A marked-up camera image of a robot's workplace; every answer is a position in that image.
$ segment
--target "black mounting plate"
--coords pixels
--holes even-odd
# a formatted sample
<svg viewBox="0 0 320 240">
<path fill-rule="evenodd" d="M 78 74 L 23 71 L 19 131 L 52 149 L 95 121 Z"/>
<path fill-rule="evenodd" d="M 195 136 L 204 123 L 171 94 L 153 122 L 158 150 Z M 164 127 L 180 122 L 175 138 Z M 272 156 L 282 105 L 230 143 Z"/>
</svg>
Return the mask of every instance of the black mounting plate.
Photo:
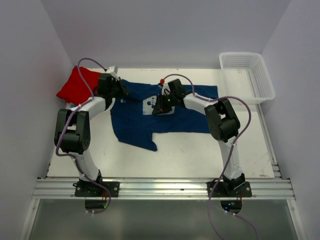
<svg viewBox="0 0 320 240">
<path fill-rule="evenodd" d="M 119 195 L 119 189 L 120 189 L 120 182 L 118 181 L 102 181 L 99 183 L 100 185 L 104 186 L 106 189 L 110 191 L 112 198 L 117 198 Z M 75 197 L 101 197 L 102 191 L 101 188 L 95 185 L 90 185 L 90 188 L 84 187 L 83 184 L 79 184 L 79 182 L 74 183 L 73 186 L 75 187 L 74 196 Z"/>
<path fill-rule="evenodd" d="M 208 181 L 206 183 L 208 196 L 210 196 L 210 193 L 215 183 L 216 183 L 215 180 Z M 246 181 L 244 184 L 242 184 L 241 186 L 237 187 L 235 190 L 232 190 L 232 191 L 226 191 L 224 182 L 220 181 L 216 186 L 216 188 L 214 189 L 214 192 L 212 193 L 212 198 L 238 198 L 240 193 L 242 195 L 242 198 L 252 197 L 251 187 L 248 181 Z"/>
</svg>

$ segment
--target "metal frame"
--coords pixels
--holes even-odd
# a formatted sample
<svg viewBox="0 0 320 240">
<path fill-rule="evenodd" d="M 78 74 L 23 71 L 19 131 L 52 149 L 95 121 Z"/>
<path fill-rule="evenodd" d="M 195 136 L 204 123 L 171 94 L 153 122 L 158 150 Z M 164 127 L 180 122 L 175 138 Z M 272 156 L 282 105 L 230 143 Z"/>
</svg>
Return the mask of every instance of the metal frame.
<svg viewBox="0 0 320 240">
<path fill-rule="evenodd" d="M 298 240 L 306 240 L 307 235 L 304 230 L 300 215 L 298 213 L 296 201 L 294 199 L 292 199 L 292 200 L 288 199 L 286 202 L 288 203 L 292 223 L 293 223 Z"/>
<path fill-rule="evenodd" d="M 25 217 L 24 225 L 20 234 L 20 240 L 28 240 L 31 234 L 32 227 L 37 215 L 40 199 L 33 198 Z"/>
<path fill-rule="evenodd" d="M 260 104 L 256 105 L 263 135 L 267 144 L 274 178 L 248 178 L 252 197 L 246 200 L 287 200 L 292 222 L 299 240 L 307 239 L 297 211 L 295 194 L 290 180 L 283 180 L 271 144 L 265 118 Z M 119 197 L 112 200 L 208 200 L 207 182 L 209 178 L 104 178 L 103 181 L 120 182 Z M 20 236 L 27 240 L 31 234 L 40 199 L 85 199 L 75 197 L 72 186 L 78 178 L 59 177 L 38 179 L 32 195 L 31 205 Z M 213 201 L 233 198 L 212 198 Z"/>
<path fill-rule="evenodd" d="M 153 179 L 153 178 L 104 178 L 103 181 L 120 182 L 119 197 L 121 200 L 207 200 L 207 182 L 209 178 L 196 179 Z M 77 178 L 39 179 L 35 185 L 35 199 L 85 199 L 74 197 L 73 183 Z M 295 199 L 290 180 L 249 178 L 253 197 L 248 200 Z M 213 200 L 233 198 L 213 198 Z"/>
</svg>

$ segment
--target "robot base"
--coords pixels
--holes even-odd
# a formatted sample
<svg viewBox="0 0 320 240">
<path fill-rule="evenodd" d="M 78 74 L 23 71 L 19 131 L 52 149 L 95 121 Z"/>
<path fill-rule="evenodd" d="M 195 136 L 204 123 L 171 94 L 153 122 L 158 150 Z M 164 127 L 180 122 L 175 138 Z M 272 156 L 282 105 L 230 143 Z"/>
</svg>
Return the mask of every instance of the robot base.
<svg viewBox="0 0 320 240">
<path fill-rule="evenodd" d="M 210 196 L 210 193 L 216 181 L 217 179 L 206 183 L 208 196 Z M 214 192 L 212 193 L 213 198 L 238 198 L 240 195 L 242 198 L 252 197 L 251 187 L 248 181 L 244 182 L 242 185 L 232 190 L 227 189 L 226 184 L 223 181 L 221 181 L 218 183 L 218 185 L 214 189 Z"/>
<path fill-rule="evenodd" d="M 111 196 L 108 196 L 108 197 L 112 197 L 112 198 L 118 197 L 120 182 L 103 181 L 100 171 L 95 182 L 104 186 L 106 189 L 110 191 Z M 75 192 L 74 192 L 75 197 L 94 198 L 94 197 L 102 197 L 103 195 L 103 189 L 100 188 L 99 186 L 94 185 L 90 181 L 83 181 L 79 179 L 79 181 L 77 183 L 74 183 L 73 186 L 75 187 Z"/>
</svg>

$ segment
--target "blue t-shirt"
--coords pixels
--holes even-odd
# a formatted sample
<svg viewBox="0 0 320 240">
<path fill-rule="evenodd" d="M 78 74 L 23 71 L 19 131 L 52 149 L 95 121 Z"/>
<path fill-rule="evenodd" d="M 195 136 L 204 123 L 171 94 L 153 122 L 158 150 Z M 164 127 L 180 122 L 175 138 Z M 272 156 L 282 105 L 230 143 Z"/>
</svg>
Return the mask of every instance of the blue t-shirt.
<svg viewBox="0 0 320 240">
<path fill-rule="evenodd" d="M 153 133 L 187 132 L 209 133 L 206 116 L 184 107 L 175 106 L 166 115 L 152 115 L 161 93 L 158 85 L 123 80 L 130 90 L 127 97 L 116 98 L 111 109 L 114 134 L 122 143 L 157 151 Z M 183 86 L 187 91 L 190 85 Z M 217 98 L 217 86 L 195 85 L 195 91 L 207 98 Z"/>
</svg>

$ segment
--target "t-shirt sleeve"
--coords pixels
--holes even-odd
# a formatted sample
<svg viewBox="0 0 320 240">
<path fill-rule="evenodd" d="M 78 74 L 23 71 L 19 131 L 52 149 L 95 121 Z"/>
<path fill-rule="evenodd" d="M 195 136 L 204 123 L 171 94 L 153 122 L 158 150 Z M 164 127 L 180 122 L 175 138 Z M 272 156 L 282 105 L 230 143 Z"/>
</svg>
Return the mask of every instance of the t-shirt sleeve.
<svg viewBox="0 0 320 240">
<path fill-rule="evenodd" d="M 139 148 L 157 151 L 157 145 L 153 142 L 153 132 L 145 129 L 122 129 L 119 131 L 114 130 L 115 136 L 119 142 L 130 144 Z"/>
</svg>

